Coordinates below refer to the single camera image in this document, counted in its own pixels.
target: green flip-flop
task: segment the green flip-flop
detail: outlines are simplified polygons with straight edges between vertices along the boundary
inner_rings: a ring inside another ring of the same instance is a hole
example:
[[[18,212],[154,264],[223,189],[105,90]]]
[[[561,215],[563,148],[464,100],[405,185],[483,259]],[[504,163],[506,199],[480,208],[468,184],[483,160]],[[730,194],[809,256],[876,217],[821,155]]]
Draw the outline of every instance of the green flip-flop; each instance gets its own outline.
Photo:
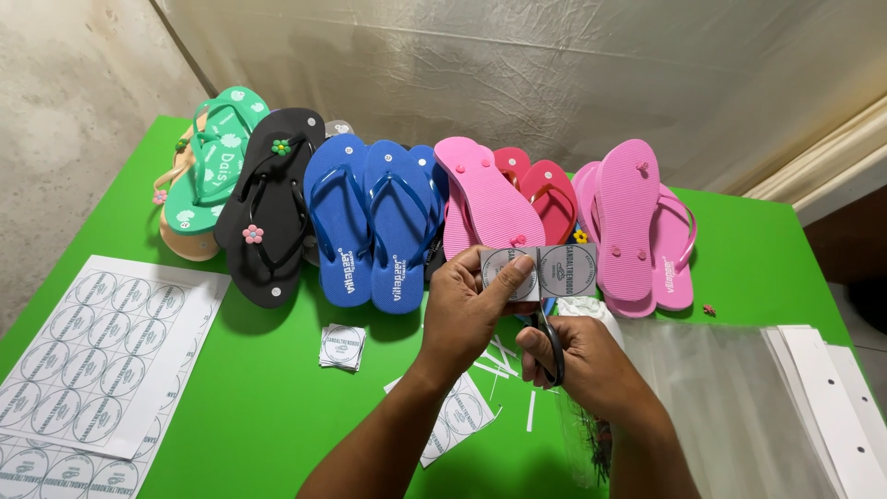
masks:
[[[270,112],[265,101],[245,87],[231,87],[217,98],[200,103],[194,113],[195,123],[205,107],[206,129],[191,138],[196,161],[167,194],[167,220],[176,234],[213,230],[243,169],[249,136]]]

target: red flip-flop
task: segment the red flip-flop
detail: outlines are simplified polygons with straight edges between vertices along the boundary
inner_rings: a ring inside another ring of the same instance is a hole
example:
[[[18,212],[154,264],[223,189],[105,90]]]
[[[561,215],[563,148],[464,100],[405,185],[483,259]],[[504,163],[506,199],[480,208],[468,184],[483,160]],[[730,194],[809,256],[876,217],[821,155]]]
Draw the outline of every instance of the red flip-flop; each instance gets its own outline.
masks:
[[[496,168],[505,175],[515,189],[521,190],[521,180],[530,171],[530,157],[519,147],[502,147],[493,151]]]
[[[576,191],[561,167],[548,160],[534,164],[521,178],[521,194],[542,219],[546,246],[567,242],[576,227],[578,203]]]

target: green flower charm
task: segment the green flower charm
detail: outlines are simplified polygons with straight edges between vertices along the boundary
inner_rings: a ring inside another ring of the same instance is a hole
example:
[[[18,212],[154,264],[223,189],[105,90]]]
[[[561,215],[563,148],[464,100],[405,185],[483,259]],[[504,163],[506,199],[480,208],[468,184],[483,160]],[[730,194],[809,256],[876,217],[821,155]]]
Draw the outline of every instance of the green flower charm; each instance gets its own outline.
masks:
[[[273,153],[280,154],[281,156],[292,150],[293,149],[291,149],[289,146],[289,142],[286,140],[275,140],[274,145],[271,146],[271,151]]]

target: yellow flower charm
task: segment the yellow flower charm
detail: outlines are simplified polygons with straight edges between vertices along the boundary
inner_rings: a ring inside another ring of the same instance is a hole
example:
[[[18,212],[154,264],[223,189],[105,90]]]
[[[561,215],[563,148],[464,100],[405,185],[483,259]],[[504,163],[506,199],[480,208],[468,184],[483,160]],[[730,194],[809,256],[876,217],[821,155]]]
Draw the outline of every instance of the yellow flower charm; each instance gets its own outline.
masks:
[[[582,232],[582,229],[577,229],[577,230],[573,233],[573,237],[575,237],[575,238],[576,238],[576,242],[578,242],[578,243],[580,243],[580,244],[583,244],[583,243],[588,242],[588,234]]]

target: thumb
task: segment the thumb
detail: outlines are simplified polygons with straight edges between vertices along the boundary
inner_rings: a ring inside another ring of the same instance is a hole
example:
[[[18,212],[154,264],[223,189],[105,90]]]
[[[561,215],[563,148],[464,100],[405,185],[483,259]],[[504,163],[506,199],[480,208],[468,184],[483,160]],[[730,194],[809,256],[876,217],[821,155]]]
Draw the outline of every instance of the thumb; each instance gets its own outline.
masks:
[[[508,262],[498,273],[496,279],[481,293],[488,306],[502,310],[508,299],[521,287],[527,276],[533,271],[533,258],[522,255]]]
[[[524,328],[517,334],[514,341],[524,351],[523,359],[521,359],[521,367],[524,371],[531,371],[536,367],[535,360],[538,360],[548,372],[554,372],[554,355],[552,354],[552,343],[548,341],[548,337],[542,331],[536,328]]]

